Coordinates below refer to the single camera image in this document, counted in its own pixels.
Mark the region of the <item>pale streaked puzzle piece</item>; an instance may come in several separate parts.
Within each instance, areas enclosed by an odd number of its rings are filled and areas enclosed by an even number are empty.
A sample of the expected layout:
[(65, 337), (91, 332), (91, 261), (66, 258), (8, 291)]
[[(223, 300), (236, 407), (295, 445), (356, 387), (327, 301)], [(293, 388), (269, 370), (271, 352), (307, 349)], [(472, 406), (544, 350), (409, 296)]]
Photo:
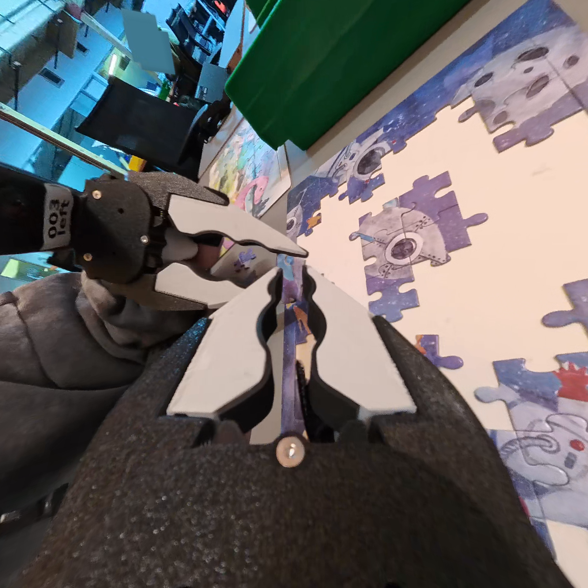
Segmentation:
[(408, 208), (387, 207), (360, 220), (359, 229), (349, 239), (359, 239), (363, 260), (372, 260), (365, 266), (366, 275), (393, 279), (405, 273), (410, 254), (405, 252), (403, 244), (406, 239), (403, 216), (408, 212)]

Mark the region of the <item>black loop-handled tool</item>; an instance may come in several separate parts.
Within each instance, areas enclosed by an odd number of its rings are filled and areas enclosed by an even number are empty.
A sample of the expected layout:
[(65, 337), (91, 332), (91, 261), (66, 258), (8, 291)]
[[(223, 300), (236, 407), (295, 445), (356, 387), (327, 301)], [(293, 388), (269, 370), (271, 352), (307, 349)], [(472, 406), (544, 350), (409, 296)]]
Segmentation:
[(217, 135), (231, 109), (231, 99), (226, 95), (202, 107), (189, 127), (182, 155), (195, 157), (193, 153)]

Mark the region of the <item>pale wooden rail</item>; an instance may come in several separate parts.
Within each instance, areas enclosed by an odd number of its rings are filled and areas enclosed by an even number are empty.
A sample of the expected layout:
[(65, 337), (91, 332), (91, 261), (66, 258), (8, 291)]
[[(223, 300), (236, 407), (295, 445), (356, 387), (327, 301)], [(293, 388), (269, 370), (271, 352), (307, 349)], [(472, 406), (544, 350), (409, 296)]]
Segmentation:
[(119, 179), (127, 179), (128, 172), (103, 158), (96, 156), (91, 151), (84, 149), (71, 140), (64, 138), (47, 127), (40, 125), (32, 119), (18, 113), (11, 107), (1, 103), (1, 120), (26, 131), (27, 133), (40, 138), (41, 140), (52, 144), (55, 147), (67, 151), (81, 161), (101, 169), (111, 176)]

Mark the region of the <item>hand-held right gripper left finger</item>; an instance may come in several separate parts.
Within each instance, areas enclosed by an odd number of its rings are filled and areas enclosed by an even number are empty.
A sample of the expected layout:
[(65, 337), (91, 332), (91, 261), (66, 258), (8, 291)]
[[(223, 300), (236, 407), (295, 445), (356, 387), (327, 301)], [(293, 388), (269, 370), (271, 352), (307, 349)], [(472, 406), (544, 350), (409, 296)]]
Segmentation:
[(166, 409), (253, 430), (270, 413), (275, 382), (268, 340), (277, 327), (283, 274), (273, 268), (216, 311)]

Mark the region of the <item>purple starry puzzle piece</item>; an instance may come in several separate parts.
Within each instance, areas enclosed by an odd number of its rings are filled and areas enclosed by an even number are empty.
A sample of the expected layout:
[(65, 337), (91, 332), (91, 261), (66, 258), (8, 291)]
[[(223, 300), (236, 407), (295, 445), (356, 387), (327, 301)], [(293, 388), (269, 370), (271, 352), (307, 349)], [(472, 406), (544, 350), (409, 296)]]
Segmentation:
[(413, 275), (393, 279), (366, 275), (367, 294), (372, 295), (376, 292), (381, 294), (380, 298), (368, 303), (369, 312), (383, 316), (390, 323), (401, 320), (404, 310), (419, 306), (417, 290), (399, 291), (402, 285), (412, 282), (414, 282)]

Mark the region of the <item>space puzzle board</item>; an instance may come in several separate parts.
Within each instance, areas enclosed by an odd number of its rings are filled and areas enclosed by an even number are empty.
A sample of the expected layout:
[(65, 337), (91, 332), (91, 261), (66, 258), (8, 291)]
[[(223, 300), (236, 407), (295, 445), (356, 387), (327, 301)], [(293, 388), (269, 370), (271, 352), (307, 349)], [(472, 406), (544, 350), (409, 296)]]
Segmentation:
[(587, 587), (587, 24), (526, 1), (293, 187), (308, 262), (465, 397)]

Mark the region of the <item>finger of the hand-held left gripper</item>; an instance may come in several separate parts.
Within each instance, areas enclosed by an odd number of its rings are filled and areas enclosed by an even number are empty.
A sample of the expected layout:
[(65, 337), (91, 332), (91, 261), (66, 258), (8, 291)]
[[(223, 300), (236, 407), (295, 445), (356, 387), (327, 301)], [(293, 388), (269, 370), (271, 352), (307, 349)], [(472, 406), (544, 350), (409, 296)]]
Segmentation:
[(306, 258), (308, 252), (286, 235), (233, 204), (221, 205), (172, 194), (168, 217), (183, 234), (218, 234), (240, 245), (256, 245), (276, 254)]
[(245, 291), (229, 279), (218, 278), (187, 263), (174, 262), (155, 276), (154, 291), (217, 310)]

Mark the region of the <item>person's left forearm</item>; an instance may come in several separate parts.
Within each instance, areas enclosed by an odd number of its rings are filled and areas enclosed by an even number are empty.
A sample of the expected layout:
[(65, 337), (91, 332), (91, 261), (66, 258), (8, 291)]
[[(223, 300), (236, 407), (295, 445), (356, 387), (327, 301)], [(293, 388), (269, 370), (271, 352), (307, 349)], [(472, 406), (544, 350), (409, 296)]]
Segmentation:
[(83, 273), (59, 273), (1, 297), (1, 382), (66, 390), (126, 387), (152, 352), (199, 318), (158, 311)]

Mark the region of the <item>purple helmet-part puzzle piece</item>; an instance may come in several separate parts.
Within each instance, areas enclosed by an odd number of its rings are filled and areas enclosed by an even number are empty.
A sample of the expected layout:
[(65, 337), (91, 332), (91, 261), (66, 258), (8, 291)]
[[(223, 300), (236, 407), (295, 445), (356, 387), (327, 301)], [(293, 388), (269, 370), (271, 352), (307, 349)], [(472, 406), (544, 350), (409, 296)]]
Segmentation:
[(347, 199), (349, 204), (357, 201), (366, 202), (373, 196), (373, 191), (385, 183), (383, 173), (377, 174), (374, 178), (367, 180), (358, 179), (352, 176), (346, 184), (346, 190), (338, 196), (338, 200)]

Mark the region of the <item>black mesh chair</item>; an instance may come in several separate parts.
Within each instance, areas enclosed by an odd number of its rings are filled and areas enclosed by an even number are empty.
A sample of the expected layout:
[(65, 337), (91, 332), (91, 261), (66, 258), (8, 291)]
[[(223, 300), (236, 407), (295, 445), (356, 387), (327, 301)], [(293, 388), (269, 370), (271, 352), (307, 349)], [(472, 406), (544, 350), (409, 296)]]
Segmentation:
[(76, 131), (197, 181), (205, 143), (198, 118), (192, 110), (109, 77), (106, 90)]

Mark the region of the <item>dark grey box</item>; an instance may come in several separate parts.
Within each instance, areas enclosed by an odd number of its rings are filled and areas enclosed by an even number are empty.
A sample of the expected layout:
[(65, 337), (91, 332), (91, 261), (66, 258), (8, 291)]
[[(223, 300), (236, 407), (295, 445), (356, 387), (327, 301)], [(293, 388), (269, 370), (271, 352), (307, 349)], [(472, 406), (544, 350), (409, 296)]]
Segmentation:
[(195, 97), (209, 104), (221, 100), (227, 78), (228, 72), (226, 68), (209, 62), (204, 63)]

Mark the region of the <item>joined satellite puzzle pieces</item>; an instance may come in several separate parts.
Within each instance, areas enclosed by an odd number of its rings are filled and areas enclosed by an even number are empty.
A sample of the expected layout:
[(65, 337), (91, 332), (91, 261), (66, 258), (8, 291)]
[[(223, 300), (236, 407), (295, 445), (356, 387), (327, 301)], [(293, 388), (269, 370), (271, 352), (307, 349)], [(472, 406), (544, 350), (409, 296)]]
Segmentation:
[(439, 195), (451, 186), (448, 172), (433, 178), (423, 176), (414, 181), (411, 190), (383, 205), (382, 210), (387, 207), (410, 210), (403, 216), (406, 234), (403, 244), (405, 252), (410, 254), (406, 259), (409, 264), (401, 277), (413, 275), (412, 268), (418, 263), (429, 262), (433, 267), (448, 263), (452, 252), (471, 245), (469, 228), (489, 219), (483, 212), (464, 217), (452, 190)]

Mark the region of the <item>green plastic bin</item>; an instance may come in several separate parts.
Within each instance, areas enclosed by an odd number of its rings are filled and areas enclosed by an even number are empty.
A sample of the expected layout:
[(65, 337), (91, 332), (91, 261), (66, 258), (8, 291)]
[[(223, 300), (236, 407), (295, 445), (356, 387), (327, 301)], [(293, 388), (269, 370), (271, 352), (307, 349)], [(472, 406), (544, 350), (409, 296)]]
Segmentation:
[(468, 1), (246, 1), (259, 31), (225, 84), (257, 135), (307, 150)]

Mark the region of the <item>person's left hand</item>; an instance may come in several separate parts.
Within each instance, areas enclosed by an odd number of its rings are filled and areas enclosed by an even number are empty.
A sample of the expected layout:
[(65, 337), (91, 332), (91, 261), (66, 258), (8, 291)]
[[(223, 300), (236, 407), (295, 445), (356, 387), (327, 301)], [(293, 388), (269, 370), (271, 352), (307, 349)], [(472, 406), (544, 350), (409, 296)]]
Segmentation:
[(201, 272), (209, 272), (220, 257), (222, 246), (198, 244), (198, 251), (193, 259), (194, 266)]

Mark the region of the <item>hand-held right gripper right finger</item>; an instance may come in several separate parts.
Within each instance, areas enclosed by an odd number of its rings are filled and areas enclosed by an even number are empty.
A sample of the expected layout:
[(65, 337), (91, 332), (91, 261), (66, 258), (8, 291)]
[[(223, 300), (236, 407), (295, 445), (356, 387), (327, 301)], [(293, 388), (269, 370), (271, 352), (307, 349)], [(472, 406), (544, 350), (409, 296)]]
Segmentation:
[(307, 384), (314, 413), (337, 432), (348, 422), (416, 413), (376, 317), (314, 268), (303, 268), (303, 290), (315, 338)]

